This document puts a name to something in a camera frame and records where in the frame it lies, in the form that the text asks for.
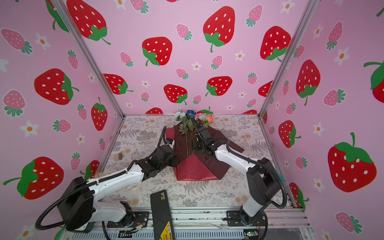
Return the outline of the dark red wrapping paper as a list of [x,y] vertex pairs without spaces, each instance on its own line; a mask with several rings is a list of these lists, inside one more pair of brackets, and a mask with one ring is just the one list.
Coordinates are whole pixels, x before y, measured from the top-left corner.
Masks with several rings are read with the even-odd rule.
[[175,141],[174,153],[177,155],[178,166],[174,168],[174,173],[178,181],[220,180],[231,167],[217,160],[214,155],[207,156],[202,151],[194,151],[195,131],[183,135],[180,125],[176,125],[166,129],[166,138]]

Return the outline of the white fake flower stem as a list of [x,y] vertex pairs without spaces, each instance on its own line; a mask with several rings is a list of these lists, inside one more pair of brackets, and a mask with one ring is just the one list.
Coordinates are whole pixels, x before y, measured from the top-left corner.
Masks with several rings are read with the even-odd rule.
[[189,157],[191,154],[190,154],[190,150],[189,150],[189,137],[188,137],[188,134],[189,134],[190,131],[193,130],[193,126],[192,126],[192,122],[191,122],[191,116],[188,113],[183,112],[182,109],[179,109],[175,113],[174,119],[180,122],[179,132],[182,135],[184,135],[184,138],[185,138],[185,141],[186,141],[186,156]]

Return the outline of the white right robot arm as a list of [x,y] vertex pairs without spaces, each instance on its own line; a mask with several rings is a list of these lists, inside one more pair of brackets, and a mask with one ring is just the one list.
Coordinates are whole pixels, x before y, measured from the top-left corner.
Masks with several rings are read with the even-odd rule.
[[287,190],[271,161],[267,158],[253,159],[230,147],[231,141],[226,137],[214,138],[208,129],[197,120],[191,119],[196,131],[194,150],[200,150],[207,156],[215,156],[220,162],[242,172],[248,181],[251,197],[241,206],[238,221],[251,226],[264,210],[273,205],[278,209],[287,206]]

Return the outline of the large pink fake rose stem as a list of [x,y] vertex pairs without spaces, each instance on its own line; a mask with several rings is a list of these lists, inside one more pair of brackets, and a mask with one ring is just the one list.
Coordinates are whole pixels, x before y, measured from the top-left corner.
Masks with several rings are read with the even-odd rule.
[[202,120],[202,124],[205,128],[209,128],[211,124],[215,122],[213,115],[206,115],[206,118]]

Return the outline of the beige ribbon pile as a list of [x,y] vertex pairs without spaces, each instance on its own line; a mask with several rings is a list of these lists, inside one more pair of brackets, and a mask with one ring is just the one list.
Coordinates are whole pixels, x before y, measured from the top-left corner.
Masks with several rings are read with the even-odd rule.
[[124,192],[134,192],[136,189],[138,189],[138,187],[140,186],[141,184],[138,183],[136,186],[134,187],[127,187],[126,189],[124,189]]

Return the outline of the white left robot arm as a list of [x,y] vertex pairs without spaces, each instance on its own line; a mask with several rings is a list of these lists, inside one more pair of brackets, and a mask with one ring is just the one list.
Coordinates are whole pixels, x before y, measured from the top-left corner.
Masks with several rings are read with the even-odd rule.
[[172,140],[166,139],[166,128],[155,150],[144,159],[132,161],[127,168],[96,179],[74,179],[60,199],[51,204],[38,217],[36,230],[48,230],[63,226],[73,232],[94,222],[115,223],[123,227],[142,225],[136,213],[126,201],[117,204],[104,203],[101,199],[130,185],[155,177],[164,168],[173,166],[176,156]]

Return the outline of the blue fake rose stem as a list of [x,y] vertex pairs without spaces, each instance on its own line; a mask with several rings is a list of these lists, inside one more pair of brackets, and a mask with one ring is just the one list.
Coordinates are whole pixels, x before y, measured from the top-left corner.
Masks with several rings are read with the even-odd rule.
[[193,110],[187,110],[187,115],[190,116],[190,117],[195,117],[196,116],[196,112],[193,111]]

